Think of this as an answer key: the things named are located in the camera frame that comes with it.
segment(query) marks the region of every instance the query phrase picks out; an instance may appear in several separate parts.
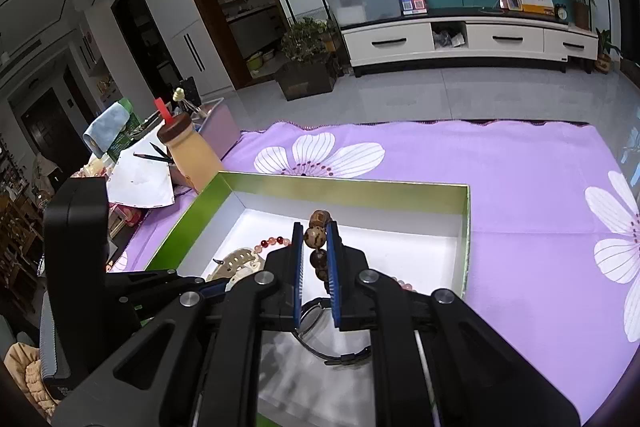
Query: black handle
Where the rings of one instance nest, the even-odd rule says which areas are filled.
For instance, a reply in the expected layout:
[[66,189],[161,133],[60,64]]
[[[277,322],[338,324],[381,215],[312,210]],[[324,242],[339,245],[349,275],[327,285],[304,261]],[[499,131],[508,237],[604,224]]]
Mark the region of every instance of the black handle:
[[494,35],[494,41],[513,41],[513,42],[522,42],[524,40],[523,37],[497,37]]
[[376,41],[372,42],[373,46],[384,46],[385,44],[404,44],[406,39],[394,39],[392,41]]
[[575,48],[577,50],[584,49],[584,46],[581,46],[580,44],[571,44],[571,42],[563,42],[562,44],[564,44],[567,48]]

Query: clear plastic storage box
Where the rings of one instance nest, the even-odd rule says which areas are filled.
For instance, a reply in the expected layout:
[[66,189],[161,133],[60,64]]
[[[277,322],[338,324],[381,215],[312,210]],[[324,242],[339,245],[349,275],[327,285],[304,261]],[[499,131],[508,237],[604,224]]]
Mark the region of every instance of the clear plastic storage box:
[[328,0],[340,26],[393,19],[400,16],[399,0]]

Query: brown bead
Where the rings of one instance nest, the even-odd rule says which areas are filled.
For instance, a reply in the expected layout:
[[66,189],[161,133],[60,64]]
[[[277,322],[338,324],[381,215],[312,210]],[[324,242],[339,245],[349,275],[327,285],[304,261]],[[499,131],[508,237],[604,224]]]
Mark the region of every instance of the brown bead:
[[326,210],[316,210],[313,214],[311,214],[311,218],[309,219],[309,226],[325,229],[326,224],[329,221],[331,221],[331,214],[329,214]]
[[326,250],[318,248],[317,250],[311,252],[311,255],[309,256],[309,262],[314,268],[326,270]]
[[309,248],[322,248],[326,243],[326,232],[320,227],[311,227],[306,229],[305,244]]
[[316,277],[323,282],[329,282],[329,272],[316,268]]

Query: tv stand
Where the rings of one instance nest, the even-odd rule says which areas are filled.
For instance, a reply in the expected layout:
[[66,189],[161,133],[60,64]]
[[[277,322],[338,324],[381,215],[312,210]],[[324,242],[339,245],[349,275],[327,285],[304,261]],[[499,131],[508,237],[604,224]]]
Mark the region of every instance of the tv stand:
[[[549,16],[486,11],[432,9],[429,14],[345,26],[342,34],[354,73],[462,64],[551,66],[565,71],[569,57],[580,58],[588,73],[593,69],[598,58],[595,33]],[[438,48],[433,31],[446,27],[462,33],[465,44]]]

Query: air vent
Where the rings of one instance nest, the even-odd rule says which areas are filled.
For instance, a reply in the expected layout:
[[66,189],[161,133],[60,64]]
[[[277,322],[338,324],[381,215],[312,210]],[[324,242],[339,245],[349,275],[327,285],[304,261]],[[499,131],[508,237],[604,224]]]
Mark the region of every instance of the air vent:
[[0,73],[0,79],[2,79],[9,71],[11,71],[16,64],[18,64],[23,58],[27,57],[31,54],[32,51],[36,50],[42,45],[42,41],[40,39],[33,41],[26,48],[24,48],[20,53],[15,55],[9,62],[4,65],[2,68],[2,72]]

